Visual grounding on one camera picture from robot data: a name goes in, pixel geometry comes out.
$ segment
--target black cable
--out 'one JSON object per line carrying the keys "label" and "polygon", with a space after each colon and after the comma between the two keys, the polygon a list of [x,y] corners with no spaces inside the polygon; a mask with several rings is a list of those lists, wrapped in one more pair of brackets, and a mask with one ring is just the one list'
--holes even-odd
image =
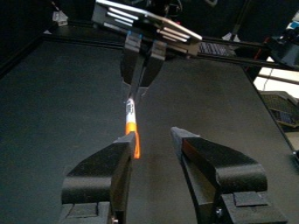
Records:
{"label": "black cable", "polygon": [[275,69],[273,68],[273,69],[271,69],[271,72],[270,72],[270,75],[269,75],[267,78],[266,78],[266,83],[265,83],[263,91],[266,91],[267,82],[269,82],[269,80],[270,80],[270,77],[271,77],[271,75],[273,75],[274,70],[275,70]]}

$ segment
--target black device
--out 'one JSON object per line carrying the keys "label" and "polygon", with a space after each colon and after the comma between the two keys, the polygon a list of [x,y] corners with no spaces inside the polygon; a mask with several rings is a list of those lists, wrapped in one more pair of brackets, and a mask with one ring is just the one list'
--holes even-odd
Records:
{"label": "black device", "polygon": [[263,91],[261,94],[278,123],[299,127],[298,100],[285,91]]}
{"label": "black device", "polygon": [[171,133],[198,223],[287,223],[267,195],[262,164],[185,129]]}

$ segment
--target black tabletop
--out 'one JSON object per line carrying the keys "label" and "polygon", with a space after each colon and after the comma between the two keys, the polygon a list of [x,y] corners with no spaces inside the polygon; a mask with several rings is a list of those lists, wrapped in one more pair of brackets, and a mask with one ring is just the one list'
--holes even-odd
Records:
{"label": "black tabletop", "polygon": [[[0,80],[4,223],[54,223],[69,171],[126,131],[121,51],[43,42]],[[183,128],[251,156],[269,193],[299,220],[291,146],[242,68],[202,59],[165,62],[137,105],[142,158],[134,161],[129,223],[197,223],[170,129]]]}

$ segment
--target orange stick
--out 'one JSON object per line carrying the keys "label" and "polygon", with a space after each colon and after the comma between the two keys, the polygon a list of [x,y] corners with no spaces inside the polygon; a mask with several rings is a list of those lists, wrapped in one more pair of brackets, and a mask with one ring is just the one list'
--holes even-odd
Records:
{"label": "orange stick", "polygon": [[126,134],[131,131],[135,132],[135,158],[141,158],[141,140],[137,129],[137,106],[133,98],[126,102]]}

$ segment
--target metal screw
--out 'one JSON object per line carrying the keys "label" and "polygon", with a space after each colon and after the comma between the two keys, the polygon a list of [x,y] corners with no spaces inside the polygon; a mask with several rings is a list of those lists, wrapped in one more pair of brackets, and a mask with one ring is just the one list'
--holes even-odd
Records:
{"label": "metal screw", "polygon": [[221,207],[217,208],[217,216],[221,218],[223,215],[223,209]]}
{"label": "metal screw", "polygon": [[118,219],[113,216],[113,224],[118,224]]}

